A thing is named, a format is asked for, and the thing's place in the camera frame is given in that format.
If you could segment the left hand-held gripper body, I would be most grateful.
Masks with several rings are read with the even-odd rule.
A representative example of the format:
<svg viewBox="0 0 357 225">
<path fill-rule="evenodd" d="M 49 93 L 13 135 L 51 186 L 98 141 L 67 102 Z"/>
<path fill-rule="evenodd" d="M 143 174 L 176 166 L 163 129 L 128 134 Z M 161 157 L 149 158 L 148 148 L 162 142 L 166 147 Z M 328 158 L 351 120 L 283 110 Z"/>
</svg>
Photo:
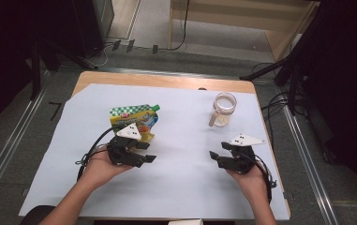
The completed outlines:
<svg viewBox="0 0 357 225">
<path fill-rule="evenodd" d="M 141 134 L 135 123 L 125 127 L 112 127 L 113 138 L 107 143 L 107 152 L 111 162 L 115 165 L 140 167 L 145 162 L 145 156 L 134 152 L 141 148 Z"/>
</svg>

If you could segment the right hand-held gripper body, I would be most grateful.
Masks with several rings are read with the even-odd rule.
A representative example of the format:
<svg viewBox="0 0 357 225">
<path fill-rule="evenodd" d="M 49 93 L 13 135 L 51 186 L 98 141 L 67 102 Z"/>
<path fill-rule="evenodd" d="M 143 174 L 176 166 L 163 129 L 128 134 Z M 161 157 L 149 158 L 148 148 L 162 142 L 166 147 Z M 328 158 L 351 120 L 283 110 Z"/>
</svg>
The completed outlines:
<svg viewBox="0 0 357 225">
<path fill-rule="evenodd" d="M 217 161 L 219 168 L 236 171 L 238 173 L 248 173 L 254 166 L 256 166 L 262 174 L 265 174 L 264 169 L 258 164 L 252 146 L 256 144 L 263 144 L 265 140 L 239 134 L 229 142 L 232 149 L 228 150 L 231 157 L 221 157 Z"/>
</svg>

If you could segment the yellow green spout pouch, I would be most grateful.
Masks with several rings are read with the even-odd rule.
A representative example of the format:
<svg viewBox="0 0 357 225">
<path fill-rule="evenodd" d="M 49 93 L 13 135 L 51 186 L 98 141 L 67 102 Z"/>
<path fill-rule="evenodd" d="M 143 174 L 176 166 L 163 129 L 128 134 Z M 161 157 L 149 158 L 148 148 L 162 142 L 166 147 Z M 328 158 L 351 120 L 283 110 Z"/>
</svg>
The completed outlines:
<svg viewBox="0 0 357 225">
<path fill-rule="evenodd" d="M 141 134 L 141 141 L 148 143 L 155 137 L 151 133 L 151 129 L 158 121 L 156 112 L 159 110 L 158 105 L 150 106 L 148 104 L 111 108 L 110 121 L 113 132 L 117 133 L 126 126 L 135 123 Z"/>
</svg>

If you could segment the clear glass jar with lid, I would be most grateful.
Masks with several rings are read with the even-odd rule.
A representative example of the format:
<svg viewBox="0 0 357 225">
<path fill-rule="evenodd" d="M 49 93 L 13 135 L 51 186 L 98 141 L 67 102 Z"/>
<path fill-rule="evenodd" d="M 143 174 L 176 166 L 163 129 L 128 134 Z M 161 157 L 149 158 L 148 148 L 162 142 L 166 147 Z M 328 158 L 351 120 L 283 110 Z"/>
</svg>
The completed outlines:
<svg viewBox="0 0 357 225">
<path fill-rule="evenodd" d="M 237 100 L 233 94 L 219 93 L 213 102 L 213 110 L 208 125 L 221 128 L 226 126 L 231 119 L 231 115 L 235 112 L 236 106 Z"/>
</svg>

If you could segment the person's left hand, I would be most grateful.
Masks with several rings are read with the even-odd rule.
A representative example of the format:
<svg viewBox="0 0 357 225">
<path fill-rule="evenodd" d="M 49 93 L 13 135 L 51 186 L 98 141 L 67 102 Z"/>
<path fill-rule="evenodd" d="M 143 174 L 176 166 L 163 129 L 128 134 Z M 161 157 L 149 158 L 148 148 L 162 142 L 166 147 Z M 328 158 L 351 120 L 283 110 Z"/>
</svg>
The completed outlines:
<svg viewBox="0 0 357 225">
<path fill-rule="evenodd" d="M 131 166 L 112 164 L 108 153 L 102 151 L 90 157 L 87 167 L 80 178 L 80 183 L 87 188 L 95 190 L 111 181 L 113 177 L 130 169 Z"/>
</svg>

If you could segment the person's right hand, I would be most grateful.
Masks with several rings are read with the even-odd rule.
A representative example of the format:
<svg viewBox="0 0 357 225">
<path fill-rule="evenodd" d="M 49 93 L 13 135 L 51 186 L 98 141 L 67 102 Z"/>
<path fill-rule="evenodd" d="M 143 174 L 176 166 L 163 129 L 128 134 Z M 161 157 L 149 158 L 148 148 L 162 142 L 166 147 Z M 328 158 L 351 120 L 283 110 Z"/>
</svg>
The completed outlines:
<svg viewBox="0 0 357 225">
<path fill-rule="evenodd" d="M 231 170 L 227 170 L 227 173 L 238 184 L 250 204 L 268 203 L 267 187 L 258 168 L 253 167 L 247 173 L 238 173 Z"/>
</svg>

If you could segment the white paper sheet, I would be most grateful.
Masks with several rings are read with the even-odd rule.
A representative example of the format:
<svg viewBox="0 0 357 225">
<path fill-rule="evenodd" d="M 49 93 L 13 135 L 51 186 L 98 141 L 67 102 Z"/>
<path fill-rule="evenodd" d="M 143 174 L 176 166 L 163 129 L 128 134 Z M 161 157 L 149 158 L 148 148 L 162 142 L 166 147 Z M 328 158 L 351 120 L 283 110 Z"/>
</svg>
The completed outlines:
<svg viewBox="0 0 357 225">
<path fill-rule="evenodd" d="M 250 206 L 234 180 L 211 159 L 212 152 L 227 155 L 221 144 L 239 134 L 260 139 L 253 150 L 280 176 L 266 134 L 256 95 L 236 93 L 230 122 L 210 127 L 217 93 L 115 84 L 90 84 L 74 95 L 63 110 L 51 144 L 42 159 L 20 210 L 26 215 L 38 205 L 57 205 L 76 183 L 82 156 L 94 142 L 106 143 L 110 109 L 131 105 L 158 105 L 145 163 L 117 175 L 86 202 L 84 218 L 251 219 Z"/>
</svg>

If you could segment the white flat object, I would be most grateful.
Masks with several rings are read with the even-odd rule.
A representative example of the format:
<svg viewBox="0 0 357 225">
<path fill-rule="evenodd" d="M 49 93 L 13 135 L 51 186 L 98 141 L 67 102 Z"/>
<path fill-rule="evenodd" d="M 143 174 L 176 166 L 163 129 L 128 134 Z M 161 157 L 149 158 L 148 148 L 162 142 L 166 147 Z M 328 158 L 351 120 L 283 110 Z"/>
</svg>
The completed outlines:
<svg viewBox="0 0 357 225">
<path fill-rule="evenodd" d="M 181 219 L 169 221 L 168 225 L 203 225 L 202 219 Z"/>
</svg>

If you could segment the black metal stand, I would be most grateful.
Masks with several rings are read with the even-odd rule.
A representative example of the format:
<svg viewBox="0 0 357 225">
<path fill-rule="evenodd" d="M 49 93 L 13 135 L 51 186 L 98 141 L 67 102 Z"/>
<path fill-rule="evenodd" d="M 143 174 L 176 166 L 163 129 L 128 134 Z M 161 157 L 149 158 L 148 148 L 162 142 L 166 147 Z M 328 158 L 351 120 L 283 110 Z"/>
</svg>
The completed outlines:
<svg viewBox="0 0 357 225">
<path fill-rule="evenodd" d="M 319 0 L 306 0 L 306 6 L 302 9 L 301 17 L 296 24 L 287 31 L 287 46 L 281 50 L 279 59 L 272 65 L 265 67 L 250 75 L 240 77 L 241 81 L 253 81 L 268 72 L 279 68 L 275 75 L 274 83 L 283 86 L 290 81 L 288 107 L 292 114 L 295 114 L 295 94 L 299 82 L 299 57 L 312 33 L 320 22 L 318 6 Z"/>
<path fill-rule="evenodd" d="M 40 92 L 41 89 L 41 78 L 40 78 L 40 60 L 43 60 L 47 69 L 57 71 L 61 67 L 60 61 L 57 59 L 56 54 L 61 53 L 67 59 L 73 63 L 86 69 L 97 69 L 97 66 L 91 66 L 86 63 L 79 56 L 70 52 L 68 49 L 56 44 L 53 41 L 47 40 L 45 38 L 36 38 L 32 42 L 32 58 L 31 58 L 31 76 L 32 76 L 32 94 L 30 99 L 34 100 Z"/>
</svg>

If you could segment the light wooden shelf unit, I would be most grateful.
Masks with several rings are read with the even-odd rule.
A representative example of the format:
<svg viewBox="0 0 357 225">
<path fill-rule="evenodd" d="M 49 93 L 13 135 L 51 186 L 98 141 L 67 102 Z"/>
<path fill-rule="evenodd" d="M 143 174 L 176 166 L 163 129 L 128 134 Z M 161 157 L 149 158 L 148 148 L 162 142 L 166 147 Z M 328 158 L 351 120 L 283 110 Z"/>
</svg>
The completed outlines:
<svg viewBox="0 0 357 225">
<path fill-rule="evenodd" d="M 320 3 L 317 0 L 170 0 L 169 44 L 172 21 L 213 23 L 265 31 L 276 61 L 310 23 Z"/>
</svg>

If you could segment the dark curtain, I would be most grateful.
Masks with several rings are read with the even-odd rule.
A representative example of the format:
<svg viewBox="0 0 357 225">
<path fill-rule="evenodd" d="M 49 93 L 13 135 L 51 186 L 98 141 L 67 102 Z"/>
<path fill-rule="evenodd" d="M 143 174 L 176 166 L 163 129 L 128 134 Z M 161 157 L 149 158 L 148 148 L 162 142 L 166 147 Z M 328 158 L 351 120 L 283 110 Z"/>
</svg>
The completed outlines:
<svg viewBox="0 0 357 225">
<path fill-rule="evenodd" d="M 357 173 L 357 0 L 321 0 L 319 13 L 305 90 L 332 131 L 325 146 Z"/>
<path fill-rule="evenodd" d="M 32 42 L 45 38 L 46 20 L 62 0 L 0 0 L 0 113 L 32 85 Z"/>
</svg>

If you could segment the black cabinet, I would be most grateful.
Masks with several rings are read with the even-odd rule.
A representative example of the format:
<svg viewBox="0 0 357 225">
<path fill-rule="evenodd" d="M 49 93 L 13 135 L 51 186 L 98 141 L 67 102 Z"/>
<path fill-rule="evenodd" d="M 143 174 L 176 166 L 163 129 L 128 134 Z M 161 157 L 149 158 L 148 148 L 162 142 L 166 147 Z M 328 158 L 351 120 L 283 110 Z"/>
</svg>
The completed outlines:
<svg viewBox="0 0 357 225">
<path fill-rule="evenodd" d="M 80 34 L 80 55 L 101 51 L 114 19 L 112 0 L 73 0 Z"/>
</svg>

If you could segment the metal floor rail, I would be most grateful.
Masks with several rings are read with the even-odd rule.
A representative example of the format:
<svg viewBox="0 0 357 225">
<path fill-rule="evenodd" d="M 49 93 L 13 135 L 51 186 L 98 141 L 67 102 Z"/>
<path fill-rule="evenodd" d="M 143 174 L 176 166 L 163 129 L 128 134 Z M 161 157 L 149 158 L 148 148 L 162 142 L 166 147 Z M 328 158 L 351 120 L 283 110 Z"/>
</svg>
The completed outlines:
<svg viewBox="0 0 357 225">
<path fill-rule="evenodd" d="M 23 112 L 17 125 L 12 130 L 11 134 L 8 136 L 7 140 L 4 142 L 3 148 L 0 153 L 0 179 L 5 172 L 7 165 L 9 164 L 12 156 L 14 155 L 23 135 L 25 134 L 28 126 L 30 125 L 37 109 L 42 102 L 45 92 L 52 78 L 52 73 L 46 70 L 41 76 L 41 88 L 39 93 L 33 100 L 30 100 L 27 104 L 25 111 Z"/>
<path fill-rule="evenodd" d="M 295 115 L 292 115 L 287 106 L 284 107 L 284 114 L 289 124 L 291 134 L 299 151 L 299 155 L 305 167 L 305 172 L 310 186 L 316 198 L 317 205 L 320 209 L 325 225 L 339 225 L 335 210 L 328 193 L 320 179 L 318 170 L 309 153 L 305 138 L 300 129 Z"/>
</svg>

